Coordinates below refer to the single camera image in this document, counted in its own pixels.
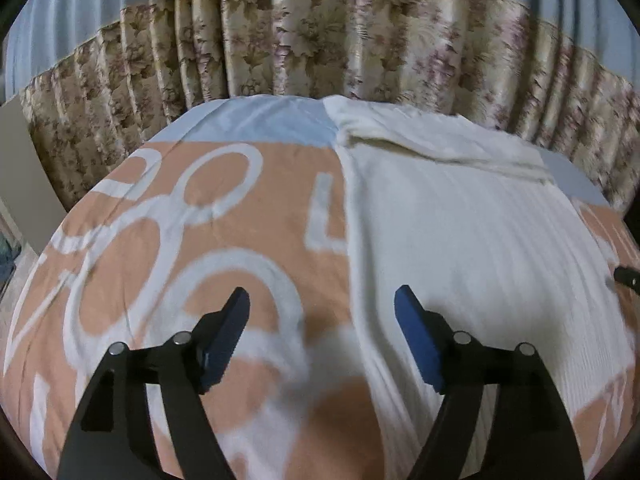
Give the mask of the white leaning board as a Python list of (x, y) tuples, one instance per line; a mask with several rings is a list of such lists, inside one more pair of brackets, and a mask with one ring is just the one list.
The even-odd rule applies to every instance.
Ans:
[(40, 255), (66, 216), (35, 150), (18, 96), (1, 105), (1, 219)]

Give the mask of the white knit sweater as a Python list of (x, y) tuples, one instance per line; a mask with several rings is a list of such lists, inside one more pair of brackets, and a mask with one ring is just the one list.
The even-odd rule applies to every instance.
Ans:
[(461, 117), (330, 96), (343, 167), (350, 302), (385, 474), (408, 474), (439, 406), (394, 313), (409, 286), (484, 344), (528, 341), (570, 413), (631, 366), (608, 252), (536, 148)]

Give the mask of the floral beige curtain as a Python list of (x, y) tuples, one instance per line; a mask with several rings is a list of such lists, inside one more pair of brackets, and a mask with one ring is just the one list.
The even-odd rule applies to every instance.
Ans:
[(516, 0), (146, 0), (20, 98), (74, 206), (190, 108), (342, 94), (459, 114), (564, 154), (619, 211), (639, 189), (639, 83)]

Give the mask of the orange blue patterned blanket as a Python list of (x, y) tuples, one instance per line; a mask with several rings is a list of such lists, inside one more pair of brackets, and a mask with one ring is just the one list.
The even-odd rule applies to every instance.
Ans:
[[(56, 229), (1, 332), (1, 405), (44, 471), (58, 470), (74, 411), (110, 344), (162, 344), (242, 287), (250, 319), (203, 400), (233, 472), (389, 479), (350, 302), (345, 180), (324, 100), (254, 96), (195, 107)], [(570, 416), (592, 477), (639, 409), (639, 303), (612, 281), (616, 266), (638, 264), (639, 249), (576, 167), (536, 150), (608, 252), (634, 357), (612, 396)]]

